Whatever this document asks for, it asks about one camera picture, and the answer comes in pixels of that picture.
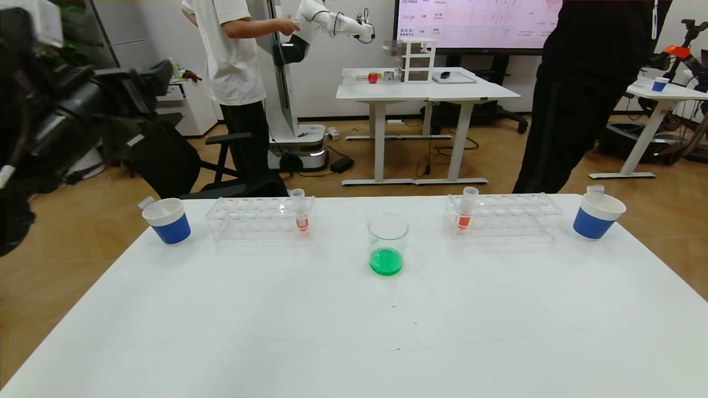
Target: office chair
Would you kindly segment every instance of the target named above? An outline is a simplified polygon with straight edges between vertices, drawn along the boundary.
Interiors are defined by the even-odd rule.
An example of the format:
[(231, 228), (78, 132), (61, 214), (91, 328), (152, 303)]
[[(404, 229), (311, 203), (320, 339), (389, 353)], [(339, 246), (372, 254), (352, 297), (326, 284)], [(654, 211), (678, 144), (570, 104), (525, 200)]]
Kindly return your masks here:
[[(157, 192), (160, 198), (217, 199), (245, 196), (280, 197), (287, 196), (287, 189), (280, 176), (274, 171), (260, 178), (245, 178), (226, 164), (229, 144), (251, 138), (250, 132), (229, 134), (207, 138), (206, 145), (220, 145), (219, 160), (216, 164), (203, 161), (197, 150), (187, 142), (173, 122), (153, 120), (141, 135), (130, 142), (127, 162), (140, 173), (142, 178)], [(200, 192), (190, 193), (201, 169), (216, 172), (214, 182), (204, 186)], [(236, 177), (222, 181), (223, 175)]]

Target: small blue cup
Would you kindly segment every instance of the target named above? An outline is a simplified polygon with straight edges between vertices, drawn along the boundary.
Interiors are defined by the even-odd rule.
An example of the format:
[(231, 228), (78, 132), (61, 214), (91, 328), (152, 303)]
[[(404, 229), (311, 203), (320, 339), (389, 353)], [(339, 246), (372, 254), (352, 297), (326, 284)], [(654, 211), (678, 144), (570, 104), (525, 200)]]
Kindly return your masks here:
[(667, 84), (668, 84), (667, 78), (657, 77), (656, 79), (654, 79), (654, 87), (652, 87), (651, 89), (653, 91), (662, 92)]
[(626, 211), (618, 199), (603, 192), (588, 192), (583, 195), (573, 229), (588, 239), (602, 238)]
[(152, 203), (142, 211), (142, 217), (168, 245), (180, 244), (192, 233), (182, 201), (177, 198)]

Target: person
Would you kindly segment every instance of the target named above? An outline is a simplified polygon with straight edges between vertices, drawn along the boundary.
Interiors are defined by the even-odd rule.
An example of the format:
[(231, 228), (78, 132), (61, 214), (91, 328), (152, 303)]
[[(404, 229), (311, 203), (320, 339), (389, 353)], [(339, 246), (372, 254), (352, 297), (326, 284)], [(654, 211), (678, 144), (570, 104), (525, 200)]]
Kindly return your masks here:
[(653, 0), (564, 0), (514, 193), (557, 193), (652, 53)]
[(290, 15), (256, 21), (246, 0), (183, 0), (182, 12), (199, 28), (207, 53), (204, 84), (218, 102), (229, 134), (253, 138), (230, 147), (234, 165), (247, 178), (272, 176), (268, 168), (270, 131), (263, 99), (266, 88), (258, 65), (257, 37), (299, 30)]

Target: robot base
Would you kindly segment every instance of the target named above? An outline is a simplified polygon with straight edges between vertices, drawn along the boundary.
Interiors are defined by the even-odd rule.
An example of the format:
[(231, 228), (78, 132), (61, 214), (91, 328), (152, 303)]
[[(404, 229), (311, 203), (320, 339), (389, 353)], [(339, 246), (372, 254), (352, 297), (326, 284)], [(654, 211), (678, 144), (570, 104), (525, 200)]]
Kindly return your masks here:
[(268, 167), (280, 170), (282, 154), (292, 154), (302, 161), (303, 171), (320, 171), (327, 167), (327, 135), (323, 125), (299, 125), (302, 137), (277, 138), (270, 140)]

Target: orange liquid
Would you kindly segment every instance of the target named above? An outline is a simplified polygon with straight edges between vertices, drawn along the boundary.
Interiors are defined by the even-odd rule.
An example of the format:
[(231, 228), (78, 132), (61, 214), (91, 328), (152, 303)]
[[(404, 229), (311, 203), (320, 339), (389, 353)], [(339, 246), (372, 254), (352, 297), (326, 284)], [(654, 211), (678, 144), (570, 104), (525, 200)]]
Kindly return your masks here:
[(460, 229), (467, 229), (469, 227), (469, 222), (472, 220), (472, 217), (468, 215), (460, 215), (459, 219), (457, 220), (457, 228)]
[(297, 225), (298, 228), (300, 229), (307, 229), (309, 227), (309, 221), (307, 218), (304, 218), (302, 220), (295, 220), (295, 224)]

